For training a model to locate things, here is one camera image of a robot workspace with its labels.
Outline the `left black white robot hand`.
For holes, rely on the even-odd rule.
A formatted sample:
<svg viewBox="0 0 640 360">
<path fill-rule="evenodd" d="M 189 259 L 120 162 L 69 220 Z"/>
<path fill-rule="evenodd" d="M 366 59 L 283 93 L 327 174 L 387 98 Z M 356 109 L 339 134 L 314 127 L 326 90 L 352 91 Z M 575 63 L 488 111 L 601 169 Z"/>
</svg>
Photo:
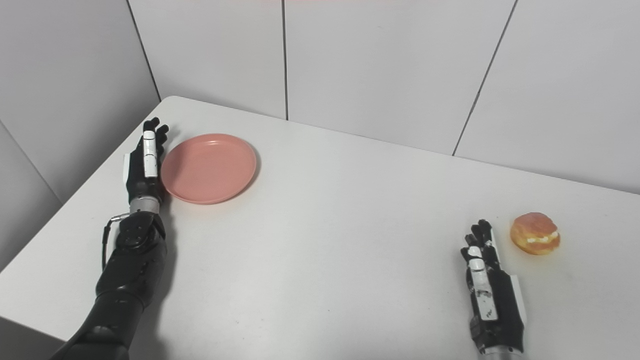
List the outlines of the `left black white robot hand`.
<svg viewBox="0 0 640 360">
<path fill-rule="evenodd" d="M 170 128 L 160 123 L 158 117 L 144 121 L 142 136 L 135 150 L 127 157 L 125 186 L 129 202 L 141 197 L 153 197 L 161 203 L 164 201 L 165 188 L 160 178 L 160 169 Z"/>
</svg>

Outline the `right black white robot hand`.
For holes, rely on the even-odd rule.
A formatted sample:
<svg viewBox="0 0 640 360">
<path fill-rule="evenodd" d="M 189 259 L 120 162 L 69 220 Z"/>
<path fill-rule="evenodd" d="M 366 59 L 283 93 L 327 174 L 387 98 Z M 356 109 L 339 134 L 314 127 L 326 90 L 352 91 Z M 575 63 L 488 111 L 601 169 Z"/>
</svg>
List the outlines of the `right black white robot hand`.
<svg viewBox="0 0 640 360">
<path fill-rule="evenodd" d="M 470 337 L 480 360 L 524 360 L 525 312 L 517 276 L 504 271 L 489 221 L 480 219 L 461 249 L 470 292 Z"/>
</svg>

